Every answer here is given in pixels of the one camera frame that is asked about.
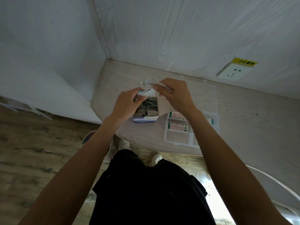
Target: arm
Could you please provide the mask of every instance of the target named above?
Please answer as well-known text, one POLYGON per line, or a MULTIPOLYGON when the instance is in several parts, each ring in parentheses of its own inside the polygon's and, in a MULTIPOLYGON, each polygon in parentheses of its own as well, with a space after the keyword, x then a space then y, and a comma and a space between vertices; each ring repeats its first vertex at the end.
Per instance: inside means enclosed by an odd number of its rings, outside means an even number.
POLYGON ((139 90, 142 89, 136 88, 119 95, 112 114, 104 119, 95 134, 51 179, 20 225, 73 223, 92 187, 114 133, 146 98, 141 96, 133 102, 139 90))
POLYGON ((267 193, 194 105, 185 81, 171 78, 156 85, 161 95, 186 117, 193 128, 212 180, 237 224, 290 224, 277 211, 267 193))

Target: forearm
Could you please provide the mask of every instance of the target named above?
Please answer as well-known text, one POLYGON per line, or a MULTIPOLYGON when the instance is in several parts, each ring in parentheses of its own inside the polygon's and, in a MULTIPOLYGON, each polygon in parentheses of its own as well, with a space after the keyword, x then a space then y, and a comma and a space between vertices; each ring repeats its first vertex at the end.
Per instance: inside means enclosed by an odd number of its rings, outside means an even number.
POLYGON ((268 217, 266 214, 272 213, 274 206, 251 171, 216 133, 201 111, 196 109, 186 114, 186 118, 193 128, 212 180, 235 221, 245 221, 245 217, 250 215, 246 211, 264 213, 268 217))
POLYGON ((72 224, 120 123, 108 117, 43 189, 20 224, 72 224))

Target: white cable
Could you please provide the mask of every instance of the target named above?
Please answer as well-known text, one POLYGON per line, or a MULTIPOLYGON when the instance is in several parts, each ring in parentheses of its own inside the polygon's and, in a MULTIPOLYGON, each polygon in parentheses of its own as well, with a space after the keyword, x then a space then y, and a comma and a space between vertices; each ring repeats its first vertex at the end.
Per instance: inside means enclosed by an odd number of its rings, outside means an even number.
POLYGON ((271 178, 272 180, 274 180, 275 182, 277 182, 279 185, 281 185, 283 188, 285 188, 287 191, 289 191, 294 197, 297 198, 297 200, 300 201, 300 196, 299 196, 297 193, 295 193, 293 190, 291 190, 290 188, 288 188, 285 184, 283 184, 282 182, 280 182, 280 181, 277 180, 276 178, 272 177, 271 175, 267 174, 266 172, 263 172, 263 171, 261 171, 261 170, 258 170, 258 169, 256 169, 256 168, 254 168, 254 167, 252 167, 252 166, 249 166, 249 165, 246 165, 246 166, 247 166, 247 167, 250 167, 250 168, 253 169, 253 170, 257 170, 257 171, 263 173, 264 175, 268 176, 269 178, 271 178))

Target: black pants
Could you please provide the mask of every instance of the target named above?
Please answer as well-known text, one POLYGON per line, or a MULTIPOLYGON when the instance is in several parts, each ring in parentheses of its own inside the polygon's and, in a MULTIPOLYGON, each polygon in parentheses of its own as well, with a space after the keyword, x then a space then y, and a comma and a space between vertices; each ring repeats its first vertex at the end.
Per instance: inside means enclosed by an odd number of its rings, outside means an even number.
POLYGON ((177 216, 203 224, 215 224, 205 200, 207 192, 203 185, 180 166, 161 159, 148 167, 132 151, 123 149, 113 157, 93 188, 97 194, 90 224, 110 217, 110 222, 134 220, 131 211, 142 217, 145 212, 163 211, 164 218, 177 216), (119 217, 110 215, 111 208, 122 208, 119 217))

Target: wooden table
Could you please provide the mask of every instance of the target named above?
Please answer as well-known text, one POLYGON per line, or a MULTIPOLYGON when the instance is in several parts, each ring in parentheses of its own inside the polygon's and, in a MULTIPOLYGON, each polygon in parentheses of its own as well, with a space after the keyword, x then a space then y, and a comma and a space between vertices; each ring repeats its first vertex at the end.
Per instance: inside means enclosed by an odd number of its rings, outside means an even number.
MULTIPOLYGON (((140 87, 141 80, 147 78, 166 77, 185 80, 197 108, 219 115, 220 136, 246 164, 272 175, 300 194, 299 100, 107 60, 92 98, 92 108, 103 120, 111 114, 122 91, 140 87)), ((166 115, 155 123, 135 124, 129 119, 117 134, 160 152, 202 155, 198 147, 165 142, 165 121, 166 115)), ((289 204, 300 209, 299 201, 292 201, 289 204)))

